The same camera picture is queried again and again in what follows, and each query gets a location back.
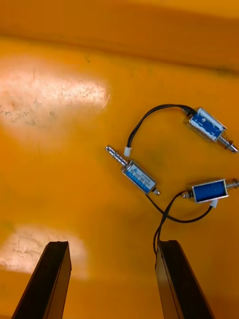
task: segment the blue solenoid coil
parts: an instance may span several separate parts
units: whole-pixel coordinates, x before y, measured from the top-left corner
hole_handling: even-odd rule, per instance
[[[109,145],[106,146],[106,151],[109,152],[112,157],[122,165],[122,173],[145,194],[149,194],[151,191],[155,195],[160,194],[156,188],[156,181],[149,176],[148,173],[146,173],[137,163],[135,163],[133,160],[125,160]]]
[[[197,113],[191,116],[188,123],[206,139],[221,144],[232,153],[239,152],[233,141],[230,141],[226,136],[227,128],[203,108],[199,108]]]
[[[233,179],[226,182],[225,179],[205,182],[192,186],[192,189],[182,194],[183,198],[193,198],[195,203],[205,203],[228,197],[228,190],[239,187],[239,181]]]

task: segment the blue label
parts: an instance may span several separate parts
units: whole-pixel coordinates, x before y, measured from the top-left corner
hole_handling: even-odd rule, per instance
[[[192,119],[191,124],[194,121],[208,136],[211,137],[211,139],[216,140],[218,136],[221,134],[224,128],[219,128],[218,126],[214,125],[212,122],[210,122],[207,118],[205,118],[202,114],[196,113]]]
[[[210,184],[194,186],[193,189],[196,202],[226,196],[227,194],[223,180],[215,181]]]
[[[139,180],[133,173],[129,172],[128,170],[125,174],[135,183],[137,184],[145,193],[149,193],[150,189],[143,183],[143,180]]]

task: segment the orange surface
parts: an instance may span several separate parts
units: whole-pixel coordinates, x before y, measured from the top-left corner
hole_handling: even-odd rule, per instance
[[[10,316],[50,240],[72,256],[64,317],[162,318],[152,237],[160,215],[104,150],[123,152],[135,123],[163,103],[204,107],[239,144],[235,74],[0,38],[0,314]],[[165,208],[186,185],[239,176],[238,155],[208,143],[179,110],[145,121],[132,158],[157,180]],[[239,301],[238,195],[207,218],[167,221],[218,319]],[[208,205],[178,199],[172,214]]]
[[[236,0],[0,0],[0,34],[239,71]]]

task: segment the white connector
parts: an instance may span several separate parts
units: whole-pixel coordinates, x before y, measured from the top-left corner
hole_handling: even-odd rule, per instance
[[[210,206],[212,206],[213,208],[216,208],[216,207],[217,207],[217,204],[218,204],[218,199],[214,199],[214,200],[211,202]]]
[[[125,157],[127,157],[127,158],[130,157],[131,150],[132,150],[132,148],[128,148],[127,146],[125,146],[125,147],[124,147],[123,155],[124,155]]]

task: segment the electrical wire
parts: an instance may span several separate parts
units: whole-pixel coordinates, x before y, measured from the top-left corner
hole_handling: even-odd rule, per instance
[[[183,109],[184,111],[186,111],[188,114],[196,114],[196,111],[191,108],[190,106],[187,105],[182,105],[182,104],[162,104],[162,105],[158,105],[155,106],[153,109],[149,110],[143,117],[142,119],[138,122],[138,124],[135,126],[135,128],[133,129],[133,131],[130,133],[129,137],[128,137],[128,141],[127,141],[127,147],[130,148],[131,147],[131,143],[133,140],[134,135],[137,133],[140,125],[143,123],[143,121],[146,119],[146,117],[148,117],[150,114],[152,114],[153,112],[159,111],[159,110],[163,110],[163,109],[167,109],[167,108],[172,108],[172,107],[178,107]]]
[[[173,199],[170,201],[170,203],[168,204],[167,208],[165,209],[165,211],[164,211],[163,213],[162,213],[162,209],[159,208],[159,207],[151,200],[151,198],[150,198],[149,196],[147,196],[147,197],[149,198],[149,200],[151,200],[151,202],[154,204],[154,206],[155,206],[156,208],[158,207],[158,208],[159,208],[159,211],[163,214],[162,219],[161,219],[161,221],[160,221],[160,224],[159,224],[159,226],[158,226],[158,228],[157,228],[157,230],[156,230],[156,232],[155,232],[155,234],[154,234],[154,236],[153,236],[153,251],[154,251],[154,253],[155,253],[156,256],[157,256],[157,246],[158,246],[158,243],[159,243],[159,240],[160,240],[161,229],[162,229],[163,223],[165,222],[166,218],[169,218],[169,219],[171,219],[171,220],[173,220],[173,221],[176,221],[176,222],[179,222],[179,223],[193,223],[193,222],[195,222],[195,221],[198,221],[198,220],[204,218],[204,217],[212,210],[212,208],[213,208],[212,206],[209,206],[208,210],[207,210],[204,214],[202,214],[201,216],[199,216],[199,217],[197,217],[197,218],[190,219],[190,220],[180,220],[180,219],[174,218],[174,217],[172,217],[172,216],[169,216],[168,214],[169,214],[169,211],[170,211],[170,209],[171,209],[171,207],[172,207],[172,204],[173,204],[174,200],[175,200],[177,197],[181,196],[182,193],[183,193],[183,192],[180,192],[180,193],[178,193],[177,195],[175,195],[175,196],[173,197]]]
[[[146,195],[146,197],[151,201],[151,203],[153,204],[153,206],[158,210],[160,211],[161,214],[164,213],[164,211],[149,197],[149,195]],[[176,223],[181,223],[181,224],[189,224],[189,223],[194,223],[195,221],[198,221],[200,219],[202,219],[204,216],[206,216],[210,211],[207,211],[206,213],[204,213],[203,215],[199,216],[199,217],[196,217],[196,218],[193,218],[193,219],[188,219],[188,220],[183,220],[183,219],[178,219],[178,218],[175,218],[173,216],[170,216],[170,215],[167,215],[167,218],[172,220],[172,221],[175,221]]]

